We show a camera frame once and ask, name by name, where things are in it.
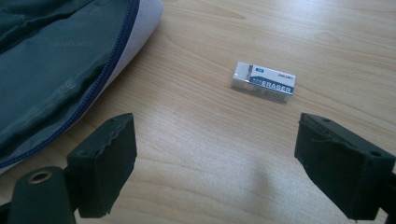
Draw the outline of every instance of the black mount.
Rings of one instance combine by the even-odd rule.
[[[12,202],[0,206],[0,223],[76,223],[102,217],[134,169],[134,118],[107,120],[67,156],[67,167],[45,167],[20,178]]]
[[[294,156],[348,217],[374,220],[381,207],[396,223],[395,157],[320,116],[302,114]]]

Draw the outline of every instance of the dark green bag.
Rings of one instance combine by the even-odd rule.
[[[162,12],[161,0],[0,0],[0,174],[77,122]]]

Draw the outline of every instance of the blue zipper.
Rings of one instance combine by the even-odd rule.
[[[31,150],[21,154],[16,158],[0,163],[0,169],[8,167],[9,165],[12,165],[18,161],[22,161],[32,156],[33,154],[37,153],[37,151],[39,151],[40,149],[48,146],[51,142],[53,142],[55,139],[61,136],[67,129],[69,129],[73,124],[75,124],[82,117],[82,115],[88,110],[88,108],[91,106],[93,101],[100,94],[102,88],[107,83],[108,79],[110,78],[110,75],[113,73],[114,68],[117,65],[117,62],[120,59],[121,54],[123,53],[123,50],[125,49],[129,36],[132,32],[132,29],[134,28],[134,22],[136,20],[137,12],[139,10],[139,4],[140,4],[140,0],[130,0],[126,11],[125,19],[122,23],[120,34],[117,37],[116,44],[113,50],[111,51],[110,57],[108,58],[106,65],[102,70],[101,74],[93,83],[90,92],[87,94],[84,101],[78,107],[78,109],[72,115],[72,117],[58,131],[56,131],[53,135],[51,135],[44,142],[40,143],[38,146],[32,148]]]

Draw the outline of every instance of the wooden table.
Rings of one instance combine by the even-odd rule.
[[[164,0],[145,47],[83,119],[0,175],[0,203],[110,117],[133,112],[135,169],[110,215],[78,223],[355,223],[294,158],[302,112],[396,155],[396,4]],[[231,89],[238,61],[297,76],[278,104]],[[384,223],[378,213],[375,222]]]

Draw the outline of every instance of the eraser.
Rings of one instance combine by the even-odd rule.
[[[294,93],[295,81],[294,75],[239,62],[232,86],[263,98],[287,102]]]

